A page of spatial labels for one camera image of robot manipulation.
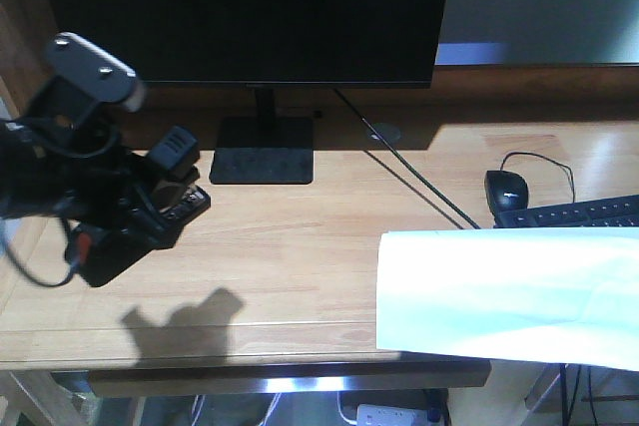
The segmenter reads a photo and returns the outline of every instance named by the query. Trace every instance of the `white power strip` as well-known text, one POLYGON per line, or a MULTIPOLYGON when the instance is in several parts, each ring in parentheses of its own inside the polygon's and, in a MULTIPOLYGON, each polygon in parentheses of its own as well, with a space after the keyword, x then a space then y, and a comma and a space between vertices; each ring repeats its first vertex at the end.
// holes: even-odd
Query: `white power strip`
POLYGON ((389 408, 360 404, 357 407, 357 426, 434 426, 425 411, 419 409, 389 408))

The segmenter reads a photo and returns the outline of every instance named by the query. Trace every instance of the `white wall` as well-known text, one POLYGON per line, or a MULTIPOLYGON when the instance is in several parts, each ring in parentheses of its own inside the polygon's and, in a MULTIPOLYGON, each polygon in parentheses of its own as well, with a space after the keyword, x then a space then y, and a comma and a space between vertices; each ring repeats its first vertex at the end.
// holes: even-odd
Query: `white wall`
POLYGON ((637 63, 639 0, 447 0, 440 43, 439 64, 637 63))

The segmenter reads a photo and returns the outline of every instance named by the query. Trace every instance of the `black mouse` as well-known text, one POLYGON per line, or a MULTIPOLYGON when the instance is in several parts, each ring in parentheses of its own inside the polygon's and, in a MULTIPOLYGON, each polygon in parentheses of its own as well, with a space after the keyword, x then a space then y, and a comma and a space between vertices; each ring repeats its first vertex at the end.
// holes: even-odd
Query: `black mouse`
POLYGON ((526 180, 514 172, 489 170, 483 186, 493 215, 528 207, 528 185, 526 180))

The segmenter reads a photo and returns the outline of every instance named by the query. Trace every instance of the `keyboard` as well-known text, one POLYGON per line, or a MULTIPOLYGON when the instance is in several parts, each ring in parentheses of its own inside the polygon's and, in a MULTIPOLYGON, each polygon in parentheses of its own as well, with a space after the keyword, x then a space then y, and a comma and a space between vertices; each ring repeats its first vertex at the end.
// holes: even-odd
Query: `keyboard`
POLYGON ((498 228, 639 226, 639 195, 498 213, 498 228))

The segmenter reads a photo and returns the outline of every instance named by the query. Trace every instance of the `white sheet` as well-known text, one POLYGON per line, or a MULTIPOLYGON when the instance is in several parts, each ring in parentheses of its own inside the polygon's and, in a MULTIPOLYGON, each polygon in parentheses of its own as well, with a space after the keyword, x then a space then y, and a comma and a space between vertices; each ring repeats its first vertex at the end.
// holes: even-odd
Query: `white sheet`
POLYGON ((639 371, 639 228, 387 233, 377 347, 639 371))

